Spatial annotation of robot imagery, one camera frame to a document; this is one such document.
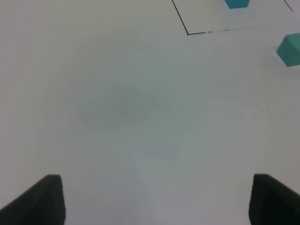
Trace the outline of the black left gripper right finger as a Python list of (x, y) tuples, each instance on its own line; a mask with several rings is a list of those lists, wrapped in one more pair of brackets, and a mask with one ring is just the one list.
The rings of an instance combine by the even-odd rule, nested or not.
[(255, 174), (248, 217), (252, 225), (298, 225), (300, 195), (268, 174)]

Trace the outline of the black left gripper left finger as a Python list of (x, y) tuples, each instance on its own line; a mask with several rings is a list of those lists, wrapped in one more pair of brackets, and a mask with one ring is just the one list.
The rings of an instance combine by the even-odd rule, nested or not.
[(49, 174), (0, 210), (2, 225), (63, 225), (66, 221), (61, 176)]

